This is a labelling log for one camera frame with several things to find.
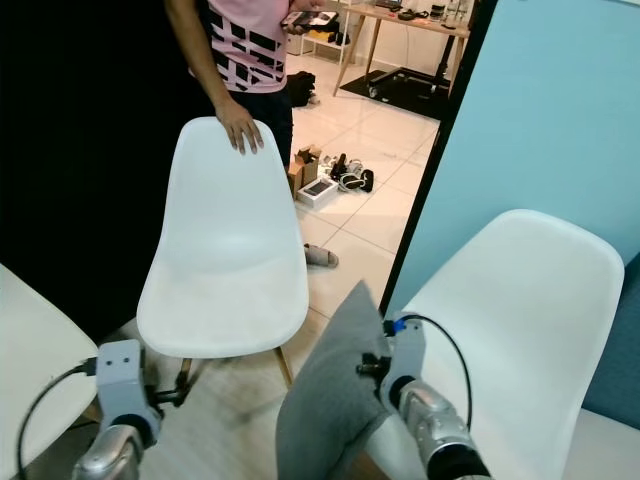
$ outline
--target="tiled floor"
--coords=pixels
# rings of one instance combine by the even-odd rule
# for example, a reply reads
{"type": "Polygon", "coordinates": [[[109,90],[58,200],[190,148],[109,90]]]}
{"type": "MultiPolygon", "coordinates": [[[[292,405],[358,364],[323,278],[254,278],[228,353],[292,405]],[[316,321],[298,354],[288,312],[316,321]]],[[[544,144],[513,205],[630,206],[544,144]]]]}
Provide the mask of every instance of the tiled floor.
{"type": "MultiPolygon", "coordinates": [[[[335,63],[290,56],[288,70],[314,73],[321,100],[294,112],[294,151],[315,143],[323,155],[344,152],[376,177],[370,194],[340,194],[317,211],[296,206],[305,241],[340,257],[335,270],[309,270],[311,308],[302,329],[284,346],[297,373],[328,318],[358,281],[366,280],[374,300],[382,297],[438,123],[343,91],[331,97],[335,63]]],[[[346,81],[362,73],[361,67],[350,67],[346,81]]],[[[138,336],[134,322],[123,332],[138,336]]],[[[161,387],[170,387],[178,360],[148,351],[147,361],[157,370],[161,387]]],[[[160,441],[142,464],[142,479],[275,479],[275,422],[286,392],[275,355],[197,362],[195,367],[201,373],[198,381],[179,410],[167,410],[160,441]]],[[[68,472],[95,429],[87,428],[84,435],[78,430],[64,435],[33,465],[32,478],[65,478],[52,472],[68,472]]],[[[350,478],[384,476],[361,458],[350,478]]]]}

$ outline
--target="black curtain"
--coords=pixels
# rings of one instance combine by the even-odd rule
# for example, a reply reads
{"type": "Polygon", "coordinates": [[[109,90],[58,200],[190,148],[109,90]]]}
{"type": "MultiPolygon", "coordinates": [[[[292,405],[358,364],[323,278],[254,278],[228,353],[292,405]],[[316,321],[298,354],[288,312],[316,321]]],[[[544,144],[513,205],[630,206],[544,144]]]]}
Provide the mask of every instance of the black curtain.
{"type": "Polygon", "coordinates": [[[161,0],[0,8],[0,262],[99,340],[135,316],[191,79],[161,0]]]}

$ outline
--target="light blue wall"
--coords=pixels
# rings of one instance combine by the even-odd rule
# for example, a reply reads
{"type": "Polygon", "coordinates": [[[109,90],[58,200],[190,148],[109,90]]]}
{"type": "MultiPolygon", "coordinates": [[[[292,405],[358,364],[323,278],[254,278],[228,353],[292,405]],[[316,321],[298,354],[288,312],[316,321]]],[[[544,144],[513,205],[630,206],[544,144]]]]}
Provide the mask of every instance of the light blue wall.
{"type": "Polygon", "coordinates": [[[640,250],[640,8],[498,2],[389,311],[512,208],[640,250]]]}

